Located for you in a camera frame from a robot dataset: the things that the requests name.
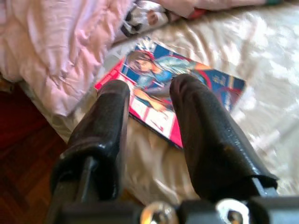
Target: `pink bedding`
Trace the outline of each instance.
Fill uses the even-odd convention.
[[[109,47],[204,10],[280,0],[0,0],[0,72],[25,80],[53,114],[67,116],[90,88]]]

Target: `bed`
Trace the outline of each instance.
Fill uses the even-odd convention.
[[[299,2],[207,13],[146,35],[177,53],[247,81],[232,116],[267,168],[280,178],[278,192],[298,194]],[[137,39],[110,50],[98,80]],[[70,116],[59,117],[43,108],[26,83],[21,85],[64,141],[97,95],[91,88]],[[179,203],[198,197],[183,152],[133,119],[128,122],[127,151],[125,185],[141,202]]]

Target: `anime girl illustration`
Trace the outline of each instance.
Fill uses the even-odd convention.
[[[177,56],[163,56],[154,58],[147,51],[131,51],[127,56],[127,65],[140,75],[134,94],[137,99],[157,111],[164,111],[170,105],[169,88],[173,77],[193,71],[209,70],[209,66],[189,61]],[[207,80],[196,73],[201,82]]]

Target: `parquet floor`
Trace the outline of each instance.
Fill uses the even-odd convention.
[[[41,224],[49,176],[66,144],[50,125],[0,151],[0,224]]]

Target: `magazine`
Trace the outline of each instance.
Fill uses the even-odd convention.
[[[130,88],[130,116],[182,147],[178,120],[173,110],[169,87],[180,74],[198,78],[231,111],[244,90],[245,81],[192,61],[148,37],[141,39],[96,85],[119,79]]]

